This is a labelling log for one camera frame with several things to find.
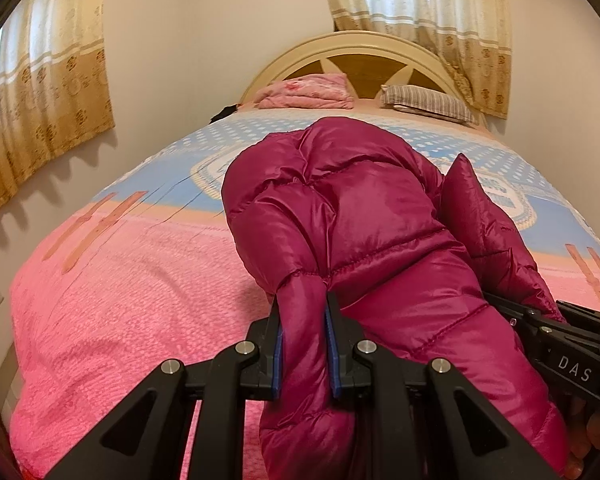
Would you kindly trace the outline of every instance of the wooden headboard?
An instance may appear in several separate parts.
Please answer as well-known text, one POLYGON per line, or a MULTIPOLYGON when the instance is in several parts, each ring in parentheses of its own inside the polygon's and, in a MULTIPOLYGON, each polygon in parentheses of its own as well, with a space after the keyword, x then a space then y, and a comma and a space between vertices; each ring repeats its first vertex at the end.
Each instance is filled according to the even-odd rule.
MULTIPOLYGON (((412 84, 465 101, 438 57, 423 47, 379 32, 346 30, 305 41, 279 56, 258 74, 240 102, 253 100, 274 81, 334 72, 347 74, 356 98, 375 98, 383 84, 412 84)), ((483 123, 483 115, 472 111, 483 123)))

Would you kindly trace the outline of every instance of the down jacket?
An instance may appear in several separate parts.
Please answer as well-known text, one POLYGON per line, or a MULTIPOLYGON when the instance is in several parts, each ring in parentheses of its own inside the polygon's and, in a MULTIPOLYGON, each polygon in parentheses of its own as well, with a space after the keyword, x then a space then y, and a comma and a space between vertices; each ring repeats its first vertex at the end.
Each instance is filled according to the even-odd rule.
POLYGON ((481 290, 562 316, 464 155, 443 176, 385 130, 323 118, 244 150, 222 201, 246 269, 280 306, 282 395, 260 421, 271 480, 363 476, 356 415, 331 400, 328 290, 396 355, 449 359, 556 471, 564 467, 564 421, 481 290))

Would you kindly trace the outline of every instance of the pillow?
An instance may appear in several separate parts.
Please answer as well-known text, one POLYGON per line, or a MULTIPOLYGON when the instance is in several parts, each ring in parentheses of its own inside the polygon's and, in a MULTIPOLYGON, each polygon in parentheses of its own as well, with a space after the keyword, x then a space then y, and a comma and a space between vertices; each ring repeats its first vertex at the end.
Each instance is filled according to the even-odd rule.
POLYGON ((258 90, 257 108, 353 108, 346 74, 309 74, 258 90))
POLYGON ((475 123, 469 107, 460 99, 416 85, 382 85, 382 104, 456 123, 475 123))

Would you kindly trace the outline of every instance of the striped pillow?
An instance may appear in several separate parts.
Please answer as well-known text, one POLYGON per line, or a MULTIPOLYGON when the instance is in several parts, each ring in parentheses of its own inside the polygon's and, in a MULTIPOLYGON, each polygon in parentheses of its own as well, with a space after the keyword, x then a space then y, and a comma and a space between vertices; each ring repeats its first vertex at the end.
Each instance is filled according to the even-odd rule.
POLYGON ((421 86, 382 85, 382 104, 445 121, 475 123, 471 110, 460 99, 421 86))

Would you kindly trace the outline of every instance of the curtain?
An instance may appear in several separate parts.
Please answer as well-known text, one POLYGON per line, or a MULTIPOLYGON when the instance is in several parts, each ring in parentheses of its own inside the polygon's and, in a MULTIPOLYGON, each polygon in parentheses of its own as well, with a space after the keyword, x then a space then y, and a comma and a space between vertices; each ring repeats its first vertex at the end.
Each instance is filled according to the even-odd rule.
POLYGON ((436 54, 467 102, 505 119, 511 80, 509 0, 329 0, 339 30, 374 30, 436 54))
POLYGON ((114 126, 102 0, 22 0, 0 30, 0 206, 114 126))

